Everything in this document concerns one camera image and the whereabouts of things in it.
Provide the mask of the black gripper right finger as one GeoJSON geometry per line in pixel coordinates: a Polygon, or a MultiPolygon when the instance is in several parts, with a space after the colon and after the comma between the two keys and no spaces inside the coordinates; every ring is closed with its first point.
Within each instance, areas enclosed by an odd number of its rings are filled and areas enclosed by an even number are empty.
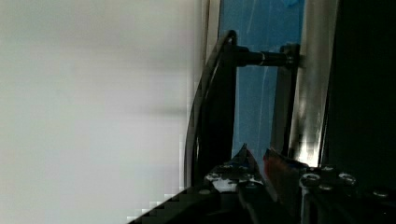
{"type": "Polygon", "coordinates": [[[353,210],[357,180],[334,166],[309,167],[270,148],[264,173],[297,224],[359,224],[353,210]]]}

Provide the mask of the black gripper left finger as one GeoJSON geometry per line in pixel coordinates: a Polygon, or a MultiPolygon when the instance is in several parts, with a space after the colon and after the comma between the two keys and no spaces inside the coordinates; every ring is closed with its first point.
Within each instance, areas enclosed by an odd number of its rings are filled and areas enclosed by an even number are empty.
{"type": "Polygon", "coordinates": [[[241,183],[265,185],[258,163],[246,144],[229,161],[213,168],[204,182],[220,193],[236,192],[236,187],[241,183]]]}

